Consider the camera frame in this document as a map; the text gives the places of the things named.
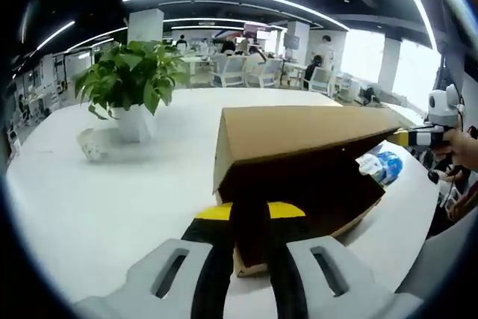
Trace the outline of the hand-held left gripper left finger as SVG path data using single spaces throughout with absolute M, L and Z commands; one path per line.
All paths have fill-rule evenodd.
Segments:
M 133 264 L 105 297 L 74 305 L 79 318 L 222 318 L 233 270 L 229 203 L 199 212 L 179 239 Z

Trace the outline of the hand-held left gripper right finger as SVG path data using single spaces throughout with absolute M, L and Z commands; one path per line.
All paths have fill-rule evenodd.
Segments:
M 267 266 L 278 318 L 408 318 L 422 300 L 378 283 L 330 236 L 312 237 L 305 213 L 270 202 Z

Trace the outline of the person's right hand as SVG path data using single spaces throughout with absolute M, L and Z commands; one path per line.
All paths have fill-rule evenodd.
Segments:
M 433 149 L 436 155 L 452 155 L 453 163 L 462 165 L 469 170 L 477 171 L 478 142 L 477 139 L 467 137 L 456 129 L 446 131 L 444 142 Z

